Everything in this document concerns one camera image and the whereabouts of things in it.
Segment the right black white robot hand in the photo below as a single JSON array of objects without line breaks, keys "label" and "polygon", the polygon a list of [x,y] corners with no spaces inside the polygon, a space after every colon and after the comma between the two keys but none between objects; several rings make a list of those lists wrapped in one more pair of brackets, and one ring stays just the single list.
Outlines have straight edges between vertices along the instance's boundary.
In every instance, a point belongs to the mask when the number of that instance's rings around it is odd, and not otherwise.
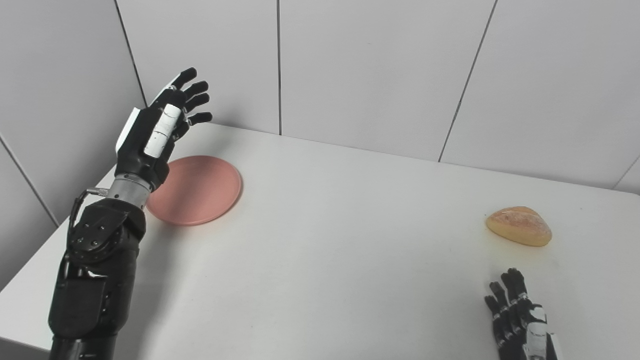
[{"label": "right black white robot hand", "polygon": [[530,299],[522,272],[509,268],[489,283],[484,301],[501,360],[562,360],[558,337],[548,331],[547,313]]}]

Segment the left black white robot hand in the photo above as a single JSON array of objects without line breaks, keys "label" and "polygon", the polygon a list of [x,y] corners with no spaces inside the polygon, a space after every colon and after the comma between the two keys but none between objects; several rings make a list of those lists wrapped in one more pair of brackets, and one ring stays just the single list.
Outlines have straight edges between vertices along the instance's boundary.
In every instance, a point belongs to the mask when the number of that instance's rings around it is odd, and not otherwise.
[{"label": "left black white robot hand", "polygon": [[192,113],[210,101],[209,84],[194,82],[194,67],[181,71],[142,109],[135,107],[116,142],[115,176],[133,175],[156,191],[169,176],[175,143],[195,125],[213,120],[210,112]]}]

